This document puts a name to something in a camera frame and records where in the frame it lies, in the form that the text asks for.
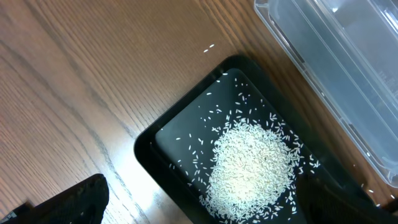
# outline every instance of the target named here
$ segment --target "wooden surface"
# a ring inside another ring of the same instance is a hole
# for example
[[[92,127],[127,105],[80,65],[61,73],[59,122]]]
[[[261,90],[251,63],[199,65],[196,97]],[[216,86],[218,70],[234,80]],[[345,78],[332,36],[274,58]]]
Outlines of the wooden surface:
[[[253,0],[5,0],[0,35],[0,216],[100,172],[111,192],[103,223],[190,223],[137,163],[134,141],[237,53],[269,72],[376,203],[398,195],[314,94]]]

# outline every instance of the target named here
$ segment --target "clear plastic container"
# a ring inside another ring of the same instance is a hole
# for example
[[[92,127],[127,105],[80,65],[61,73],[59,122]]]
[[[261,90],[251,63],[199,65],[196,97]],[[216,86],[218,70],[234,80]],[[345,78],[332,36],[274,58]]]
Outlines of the clear plastic container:
[[[254,9],[383,181],[398,187],[398,3],[255,0]]]

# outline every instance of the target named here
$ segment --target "brown wood grain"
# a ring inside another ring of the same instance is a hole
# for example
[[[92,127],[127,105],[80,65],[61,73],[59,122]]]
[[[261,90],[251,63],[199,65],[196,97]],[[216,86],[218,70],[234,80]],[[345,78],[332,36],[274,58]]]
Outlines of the brown wood grain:
[[[261,64],[376,203],[398,195],[323,106],[253,0],[1,1],[0,53],[0,216],[100,172],[111,192],[103,223],[190,223],[138,164],[134,141],[237,53]]]

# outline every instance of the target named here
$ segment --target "black tray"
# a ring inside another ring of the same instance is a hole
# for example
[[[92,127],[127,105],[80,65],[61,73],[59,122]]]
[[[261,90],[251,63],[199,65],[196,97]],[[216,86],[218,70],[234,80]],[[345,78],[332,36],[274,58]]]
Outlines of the black tray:
[[[219,219],[210,216],[198,199],[206,190],[206,186],[197,181],[198,177],[207,182],[208,177],[205,173],[207,171],[210,174],[210,167],[214,165],[210,162],[213,157],[211,140],[215,141],[220,136],[224,123],[227,122],[226,115],[230,115],[230,123],[233,123],[234,117],[242,116],[249,118],[252,124],[259,123],[267,129],[267,122],[268,128],[271,128],[270,113],[276,114],[280,123],[284,119],[284,134],[290,135],[290,139],[286,139],[285,143],[289,147],[296,147],[293,144],[294,134],[300,136],[298,142],[303,143],[300,155],[305,157],[300,160],[300,166],[303,166],[305,173],[317,175],[349,194],[371,202],[333,154],[319,141],[317,135],[311,132],[290,103],[275,89],[259,66],[240,55],[227,58],[150,125],[137,138],[134,152],[141,165],[193,223],[219,223]],[[272,129],[276,131],[279,125],[277,121],[274,122]],[[212,131],[217,127],[221,127],[221,131]],[[197,166],[208,169],[201,169],[201,173],[194,176],[196,167],[192,159],[196,156],[200,158]],[[320,161],[321,166],[313,169],[315,174],[311,174],[308,164],[316,160]],[[279,216],[273,220],[268,219],[267,222],[305,223],[298,203],[298,213],[292,215],[291,205],[285,204],[287,195],[289,193],[285,192],[278,201],[279,205],[284,206],[278,213]]]

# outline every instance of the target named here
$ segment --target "container lid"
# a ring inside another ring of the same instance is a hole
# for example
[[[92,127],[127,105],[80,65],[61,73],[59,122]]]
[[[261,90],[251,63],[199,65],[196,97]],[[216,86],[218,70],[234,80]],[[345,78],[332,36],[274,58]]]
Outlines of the container lid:
[[[256,0],[254,8],[389,185],[398,187],[398,3]]]

